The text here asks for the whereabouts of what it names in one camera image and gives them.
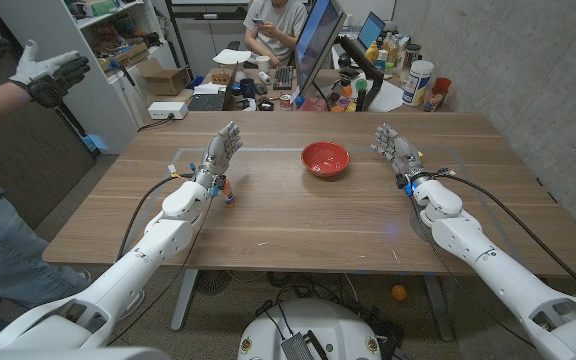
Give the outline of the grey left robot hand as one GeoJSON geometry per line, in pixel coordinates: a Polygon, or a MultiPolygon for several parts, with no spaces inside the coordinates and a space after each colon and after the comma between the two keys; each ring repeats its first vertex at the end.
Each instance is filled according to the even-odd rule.
{"type": "Polygon", "coordinates": [[[225,174],[230,159],[242,145],[239,126],[231,121],[209,142],[193,181],[210,188],[218,177],[225,174]]]}

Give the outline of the operator right gloved hand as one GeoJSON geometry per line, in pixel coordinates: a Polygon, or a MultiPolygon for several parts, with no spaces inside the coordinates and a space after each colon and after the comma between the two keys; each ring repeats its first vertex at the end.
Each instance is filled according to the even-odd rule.
{"type": "Polygon", "coordinates": [[[37,42],[26,42],[16,72],[9,81],[24,89],[41,106],[55,108],[63,102],[68,90],[84,79],[90,70],[89,59],[73,50],[37,61],[38,50],[37,42]]]}

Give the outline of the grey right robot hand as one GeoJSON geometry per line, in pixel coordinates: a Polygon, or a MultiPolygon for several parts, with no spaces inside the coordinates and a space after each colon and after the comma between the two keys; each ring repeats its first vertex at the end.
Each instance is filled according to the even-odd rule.
{"type": "Polygon", "coordinates": [[[377,127],[375,141],[370,148],[391,163],[400,189],[412,193],[430,178],[421,161],[421,152],[390,125],[384,123],[377,127]]]}

